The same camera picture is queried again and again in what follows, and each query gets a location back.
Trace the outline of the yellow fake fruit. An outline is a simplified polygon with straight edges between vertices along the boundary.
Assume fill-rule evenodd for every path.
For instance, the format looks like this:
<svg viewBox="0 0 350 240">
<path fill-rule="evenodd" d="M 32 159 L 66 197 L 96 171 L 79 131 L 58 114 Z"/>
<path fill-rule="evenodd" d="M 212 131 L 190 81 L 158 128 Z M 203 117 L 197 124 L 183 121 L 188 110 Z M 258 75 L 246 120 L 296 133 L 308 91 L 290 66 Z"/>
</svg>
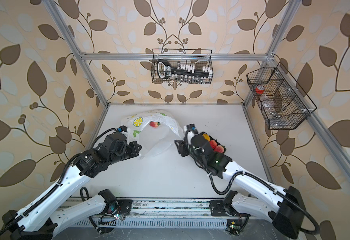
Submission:
<svg viewBox="0 0 350 240">
<path fill-rule="evenodd" d="M 207 140 L 210 141 L 210 136 L 206 133 L 202 134 L 202 136 Z"/>
</svg>

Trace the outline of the white plastic bag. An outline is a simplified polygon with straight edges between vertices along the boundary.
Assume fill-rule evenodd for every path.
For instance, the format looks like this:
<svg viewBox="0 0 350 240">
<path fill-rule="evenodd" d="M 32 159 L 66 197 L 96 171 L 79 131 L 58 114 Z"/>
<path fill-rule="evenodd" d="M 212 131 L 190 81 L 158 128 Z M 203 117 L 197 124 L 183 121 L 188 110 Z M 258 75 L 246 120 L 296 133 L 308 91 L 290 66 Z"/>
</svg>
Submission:
<svg viewBox="0 0 350 240">
<path fill-rule="evenodd" d="M 150 122 L 159 122 L 158 128 Z M 122 119 L 121 124 L 128 128 L 129 142 L 137 141 L 142 146 L 139 158 L 152 158 L 165 152 L 175 140 L 184 138 L 184 131 L 172 114 L 165 110 L 151 110 L 133 114 Z"/>
</svg>

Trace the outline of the red fake strawberry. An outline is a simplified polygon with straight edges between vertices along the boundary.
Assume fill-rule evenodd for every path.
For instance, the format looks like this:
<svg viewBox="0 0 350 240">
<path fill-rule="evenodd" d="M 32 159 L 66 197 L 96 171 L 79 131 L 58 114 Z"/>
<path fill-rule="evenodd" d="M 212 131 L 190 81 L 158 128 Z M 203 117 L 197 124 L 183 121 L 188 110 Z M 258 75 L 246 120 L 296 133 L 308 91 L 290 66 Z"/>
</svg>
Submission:
<svg viewBox="0 0 350 240">
<path fill-rule="evenodd" d="M 213 150 L 218 146 L 218 143 L 216 142 L 216 140 L 210 140 L 209 143 Z"/>
<path fill-rule="evenodd" d="M 150 126 L 153 128 L 158 128 L 161 125 L 159 122 L 150 122 Z"/>
</svg>

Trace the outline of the peach fake fruit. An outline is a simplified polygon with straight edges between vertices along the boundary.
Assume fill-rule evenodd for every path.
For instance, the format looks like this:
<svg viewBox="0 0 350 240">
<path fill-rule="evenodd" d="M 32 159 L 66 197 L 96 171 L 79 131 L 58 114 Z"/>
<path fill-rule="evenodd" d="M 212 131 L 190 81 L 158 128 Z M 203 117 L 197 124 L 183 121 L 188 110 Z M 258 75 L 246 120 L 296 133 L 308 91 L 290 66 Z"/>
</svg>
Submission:
<svg viewBox="0 0 350 240">
<path fill-rule="evenodd" d="M 217 145 L 215 148 L 214 148 L 214 151 L 217 152 L 217 153 L 224 153 L 225 152 L 225 147 L 222 146 L 222 145 Z"/>
</svg>

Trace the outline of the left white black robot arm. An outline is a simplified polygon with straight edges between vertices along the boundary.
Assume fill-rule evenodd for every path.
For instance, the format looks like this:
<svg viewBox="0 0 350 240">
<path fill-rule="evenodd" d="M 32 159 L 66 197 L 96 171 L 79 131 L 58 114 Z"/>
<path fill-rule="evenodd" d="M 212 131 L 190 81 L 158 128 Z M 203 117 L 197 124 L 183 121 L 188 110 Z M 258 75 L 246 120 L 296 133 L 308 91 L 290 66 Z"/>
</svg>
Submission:
<svg viewBox="0 0 350 240">
<path fill-rule="evenodd" d="M 12 240 L 50 240 L 59 232 L 93 215 L 118 219 L 122 208 L 110 190 L 89 197 L 85 184 L 112 164 L 139 156 L 142 146 L 128 142 L 128 128 L 111 128 L 101 134 L 105 140 L 76 154 L 64 166 L 57 181 L 26 207 L 3 215 L 0 237 Z"/>
</svg>

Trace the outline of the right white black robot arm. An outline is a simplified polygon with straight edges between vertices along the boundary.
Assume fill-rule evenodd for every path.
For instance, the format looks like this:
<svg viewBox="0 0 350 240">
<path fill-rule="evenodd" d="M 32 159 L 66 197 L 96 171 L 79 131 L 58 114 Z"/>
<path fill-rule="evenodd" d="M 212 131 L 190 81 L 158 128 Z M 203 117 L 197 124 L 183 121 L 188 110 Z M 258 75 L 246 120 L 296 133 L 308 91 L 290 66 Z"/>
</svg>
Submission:
<svg viewBox="0 0 350 240">
<path fill-rule="evenodd" d="M 247 171 L 225 151 L 213 148 L 194 124 L 184 127 L 184 138 L 175 145 L 182 157 L 191 157 L 207 173 L 212 189 L 225 197 L 223 207 L 228 215 L 263 219 L 293 240 L 300 233 L 320 233 L 320 225 L 307 212 L 299 190 L 292 186 L 285 189 Z"/>
</svg>

